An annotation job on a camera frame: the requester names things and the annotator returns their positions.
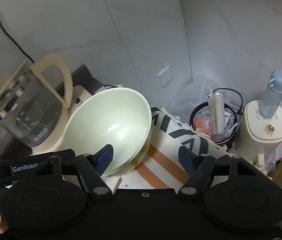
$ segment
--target cream kettle handle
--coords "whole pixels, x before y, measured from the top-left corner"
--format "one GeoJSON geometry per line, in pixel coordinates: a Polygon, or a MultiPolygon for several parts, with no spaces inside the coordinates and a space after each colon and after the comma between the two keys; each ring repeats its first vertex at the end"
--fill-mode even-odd
{"type": "Polygon", "coordinates": [[[31,66],[32,73],[62,102],[66,109],[69,109],[73,93],[73,83],[69,67],[58,54],[49,52],[43,58],[36,61],[31,66]],[[42,72],[49,66],[57,68],[61,73],[64,83],[64,99],[50,85],[50,83],[42,76],[42,72]]]}

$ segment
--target cream appliance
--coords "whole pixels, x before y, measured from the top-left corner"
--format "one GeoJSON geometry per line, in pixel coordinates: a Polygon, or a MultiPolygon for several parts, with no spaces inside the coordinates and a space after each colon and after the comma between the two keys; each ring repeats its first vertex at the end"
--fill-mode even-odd
{"type": "Polygon", "coordinates": [[[282,108],[279,106],[272,118],[265,119],[259,113],[261,102],[246,105],[235,140],[236,154],[259,166],[282,141],[282,108]]]}
{"type": "MultiPolygon", "coordinates": [[[[72,100],[70,107],[68,109],[69,118],[75,113],[75,111],[79,108],[79,106],[82,105],[90,97],[92,97],[92,95],[88,91],[86,91],[81,85],[73,87],[72,100]]],[[[49,150],[46,150],[44,152],[36,150],[32,152],[32,155],[41,154],[45,152],[52,152],[52,151],[56,152],[62,150],[63,134],[64,132],[62,132],[62,136],[59,138],[59,140],[56,143],[53,143],[49,146],[49,150]]]]}
{"type": "Polygon", "coordinates": [[[0,125],[31,147],[33,154],[53,151],[68,122],[72,95],[70,70],[56,53],[35,64],[26,60],[0,80],[0,125]],[[62,75],[64,98],[41,74],[49,66],[62,75]]]}

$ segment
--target control button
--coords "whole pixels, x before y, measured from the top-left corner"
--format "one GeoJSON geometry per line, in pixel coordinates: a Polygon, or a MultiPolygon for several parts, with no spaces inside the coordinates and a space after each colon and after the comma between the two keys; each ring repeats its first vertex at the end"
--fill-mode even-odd
{"type": "Polygon", "coordinates": [[[275,127],[273,124],[268,124],[267,127],[265,128],[266,132],[268,134],[273,134],[274,133],[274,130],[275,130],[275,127]]]}

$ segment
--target striped cloth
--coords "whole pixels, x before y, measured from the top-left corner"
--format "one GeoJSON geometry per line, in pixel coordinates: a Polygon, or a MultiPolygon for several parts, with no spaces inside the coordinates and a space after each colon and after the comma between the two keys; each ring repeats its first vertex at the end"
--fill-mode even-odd
{"type": "Polygon", "coordinates": [[[219,158],[227,154],[158,108],[152,107],[151,112],[153,130],[149,151],[132,171],[105,178],[111,190],[121,177],[119,188],[174,188],[178,191],[189,178],[178,160],[182,145],[196,155],[209,154],[219,158]]]}

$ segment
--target black power cord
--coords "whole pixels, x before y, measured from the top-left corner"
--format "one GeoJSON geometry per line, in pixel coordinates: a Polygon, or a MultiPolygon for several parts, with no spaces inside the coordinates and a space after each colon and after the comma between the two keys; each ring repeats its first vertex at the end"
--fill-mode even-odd
{"type": "Polygon", "coordinates": [[[12,40],[12,42],[18,47],[18,49],[20,49],[20,51],[29,59],[31,60],[32,63],[34,63],[34,60],[21,48],[21,46],[11,37],[11,35],[9,33],[7,33],[7,31],[4,29],[1,20],[0,20],[0,27],[3,30],[4,34],[7,35],[9,37],[10,40],[12,40]]]}
{"type": "Polygon", "coordinates": [[[237,114],[242,114],[242,113],[241,113],[241,110],[242,110],[242,108],[243,108],[243,97],[242,97],[242,95],[241,95],[237,90],[234,90],[234,89],[232,89],[232,88],[217,88],[217,89],[215,89],[215,90],[213,91],[213,93],[214,93],[215,91],[221,90],[221,89],[222,89],[222,90],[230,90],[230,91],[233,91],[233,92],[236,92],[237,94],[239,94],[239,96],[241,97],[241,106],[240,106],[240,108],[239,108],[237,114]]]}

